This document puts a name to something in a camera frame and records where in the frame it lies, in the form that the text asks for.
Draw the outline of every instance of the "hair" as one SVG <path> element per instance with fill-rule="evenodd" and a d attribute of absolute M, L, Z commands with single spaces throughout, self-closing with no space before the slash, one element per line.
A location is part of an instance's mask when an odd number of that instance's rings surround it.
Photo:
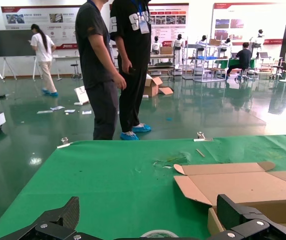
<path fill-rule="evenodd" d="M 243 43 L 243 48 L 248 48 L 248 46 L 249 46 L 249 43 L 248 42 L 245 42 L 245 43 Z"/>
<path fill-rule="evenodd" d="M 44 32 L 39 28 L 39 26 L 37 24 L 33 24 L 32 25 L 32 30 L 36 29 L 36 31 L 41 34 L 42 39 L 43 39 L 43 44 L 45 46 L 46 51 L 48 52 L 48 43 L 47 43 L 47 38 L 46 35 L 44 34 Z"/>

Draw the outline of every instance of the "person's hand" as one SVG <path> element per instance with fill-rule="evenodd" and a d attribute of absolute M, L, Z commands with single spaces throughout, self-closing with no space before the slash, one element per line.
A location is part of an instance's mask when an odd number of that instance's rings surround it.
<path fill-rule="evenodd" d="M 126 82 L 125 79 L 119 74 L 115 74 L 113 76 L 114 79 L 114 83 L 116 84 L 116 86 L 120 89 L 120 90 L 124 90 L 126 88 Z"/>
<path fill-rule="evenodd" d="M 132 68 L 133 65 L 129 59 L 122 59 L 122 70 L 124 73 L 129 74 L 129 68 Z"/>

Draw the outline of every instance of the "poster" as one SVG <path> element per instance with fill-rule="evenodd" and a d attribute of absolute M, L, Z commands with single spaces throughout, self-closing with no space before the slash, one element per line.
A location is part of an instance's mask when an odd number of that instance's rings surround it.
<path fill-rule="evenodd" d="M 57 49 L 76 49 L 75 21 L 79 7 L 3 6 L 2 12 L 7 30 L 30 30 L 32 24 L 37 24 Z"/>
<path fill-rule="evenodd" d="M 286 25 L 286 3 L 215 3 L 212 19 L 212 38 L 230 37 L 233 45 L 242 45 L 262 29 L 264 44 L 280 45 Z"/>
<path fill-rule="evenodd" d="M 188 3 L 149 4 L 152 41 L 158 36 L 163 46 L 171 46 L 177 35 L 187 36 Z"/>

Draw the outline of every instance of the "green table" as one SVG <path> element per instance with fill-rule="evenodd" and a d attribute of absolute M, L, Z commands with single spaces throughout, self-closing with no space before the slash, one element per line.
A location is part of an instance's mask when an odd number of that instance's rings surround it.
<path fill-rule="evenodd" d="M 204 155 L 201 157 L 196 149 Z M 163 161 L 178 152 L 190 164 L 273 161 L 286 170 L 286 136 L 151 141 L 82 141 L 57 149 L 0 219 L 0 237 L 31 224 L 43 211 L 80 197 L 77 230 L 104 240 L 169 230 L 209 236 L 208 206 L 184 197 Z"/>
<path fill-rule="evenodd" d="M 224 60 L 224 61 L 221 61 L 221 60 L 217 60 L 215 61 L 215 63 L 221 63 L 221 69 L 226 69 L 227 68 L 227 61 Z M 239 64 L 239 59 L 230 59 L 229 60 L 229 63 L 228 63 L 228 66 L 231 66 L 231 65 L 237 65 Z M 251 59 L 251 62 L 250 62 L 250 68 L 255 68 L 255 59 Z"/>

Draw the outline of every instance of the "green floor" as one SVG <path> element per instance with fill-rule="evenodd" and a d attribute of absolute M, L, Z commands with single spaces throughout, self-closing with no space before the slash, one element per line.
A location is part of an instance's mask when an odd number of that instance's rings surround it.
<path fill-rule="evenodd" d="M 139 135 L 141 140 L 194 138 L 196 132 L 206 137 L 286 134 L 286 83 L 275 83 L 262 77 L 239 86 L 233 79 L 218 83 L 196 83 L 190 80 L 163 80 L 174 89 L 169 96 L 143 99 L 140 119 L 153 132 Z M 56 82 L 58 98 L 41 95 L 41 81 L 7 80 L 0 83 L 0 111 L 7 123 L 0 134 L 0 216 L 26 185 L 40 165 L 60 145 L 60 139 L 71 142 L 91 140 L 94 115 L 81 115 L 90 105 L 74 106 L 73 88 L 79 85 L 70 78 Z M 76 109 L 36 114 L 51 107 Z M 118 125 L 115 139 L 121 132 Z"/>

